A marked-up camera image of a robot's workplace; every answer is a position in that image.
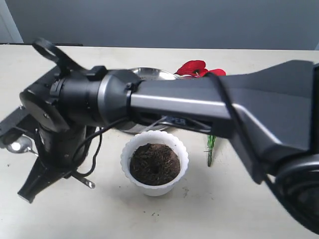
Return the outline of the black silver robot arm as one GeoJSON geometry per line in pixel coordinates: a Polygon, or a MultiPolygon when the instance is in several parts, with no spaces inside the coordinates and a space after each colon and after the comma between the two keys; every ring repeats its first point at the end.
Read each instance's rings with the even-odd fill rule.
{"type": "Polygon", "coordinates": [[[77,169],[96,131],[165,124],[226,138],[256,183],[319,231],[319,67],[288,61],[243,75],[141,80],[129,70],[57,66],[19,95],[37,121],[39,157],[20,189],[29,202],[77,169]]]}

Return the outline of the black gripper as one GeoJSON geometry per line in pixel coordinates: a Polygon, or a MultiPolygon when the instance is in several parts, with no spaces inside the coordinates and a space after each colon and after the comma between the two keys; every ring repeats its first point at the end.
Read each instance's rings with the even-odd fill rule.
{"type": "MultiPolygon", "coordinates": [[[[20,95],[22,104],[42,130],[67,139],[75,130],[87,127],[87,70],[52,68],[30,84],[20,95]]],[[[69,168],[59,168],[37,157],[18,195],[29,202],[68,176],[69,168]]]]}

